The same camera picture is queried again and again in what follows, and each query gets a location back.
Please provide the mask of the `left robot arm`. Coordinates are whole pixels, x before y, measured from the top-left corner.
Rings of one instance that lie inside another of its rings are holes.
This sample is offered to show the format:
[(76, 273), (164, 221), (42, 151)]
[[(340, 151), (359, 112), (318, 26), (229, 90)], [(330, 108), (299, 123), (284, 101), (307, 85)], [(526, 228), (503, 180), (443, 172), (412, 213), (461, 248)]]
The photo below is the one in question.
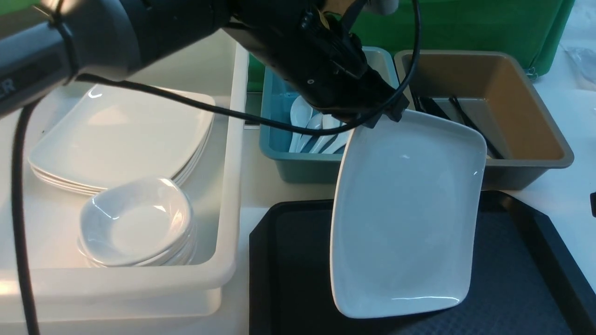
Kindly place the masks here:
[(123, 82), (222, 30), (319, 112), (400, 121), (405, 86), (384, 83), (351, 33), (366, 6), (335, 19), (327, 0), (41, 0), (1, 17), (1, 115), (75, 79)]

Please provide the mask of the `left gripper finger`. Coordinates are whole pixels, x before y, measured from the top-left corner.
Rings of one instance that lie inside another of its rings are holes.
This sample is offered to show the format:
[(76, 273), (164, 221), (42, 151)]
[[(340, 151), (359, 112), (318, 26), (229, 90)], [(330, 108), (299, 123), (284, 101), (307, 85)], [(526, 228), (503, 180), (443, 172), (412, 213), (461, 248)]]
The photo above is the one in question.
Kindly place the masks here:
[(374, 128), (380, 120), (382, 114), (367, 114), (360, 117), (361, 125), (366, 128)]
[(396, 100), (385, 108), (385, 115), (394, 122), (400, 122), (409, 104), (409, 100)]

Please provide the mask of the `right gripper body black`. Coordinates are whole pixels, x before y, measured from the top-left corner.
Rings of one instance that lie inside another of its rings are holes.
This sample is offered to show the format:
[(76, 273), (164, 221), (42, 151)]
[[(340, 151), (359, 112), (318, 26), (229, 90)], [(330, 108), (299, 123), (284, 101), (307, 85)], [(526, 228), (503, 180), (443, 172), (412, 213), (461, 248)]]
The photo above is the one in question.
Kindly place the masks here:
[(592, 216), (596, 218), (596, 192), (590, 194), (590, 210)]

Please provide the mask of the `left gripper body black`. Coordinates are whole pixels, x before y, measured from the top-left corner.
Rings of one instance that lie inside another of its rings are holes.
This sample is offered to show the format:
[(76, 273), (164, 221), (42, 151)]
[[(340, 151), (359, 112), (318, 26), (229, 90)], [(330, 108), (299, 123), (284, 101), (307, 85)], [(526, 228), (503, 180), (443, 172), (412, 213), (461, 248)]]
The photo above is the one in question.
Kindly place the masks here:
[(349, 120), (395, 93), (350, 32), (364, 0), (235, 0), (233, 38), (320, 112)]

